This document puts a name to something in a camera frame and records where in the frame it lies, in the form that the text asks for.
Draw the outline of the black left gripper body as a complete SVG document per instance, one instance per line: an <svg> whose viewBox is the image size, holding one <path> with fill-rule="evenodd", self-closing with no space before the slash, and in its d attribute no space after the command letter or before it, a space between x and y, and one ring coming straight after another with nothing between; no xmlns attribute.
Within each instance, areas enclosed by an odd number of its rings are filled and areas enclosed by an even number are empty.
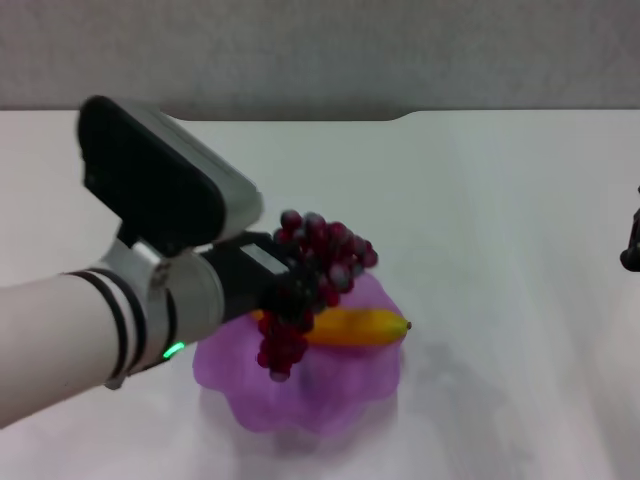
<svg viewBox="0 0 640 480"><path fill-rule="evenodd" d="M291 274L281 246L266 232L243 232L200 256L220 280L224 323L261 308L278 283Z"/></svg>

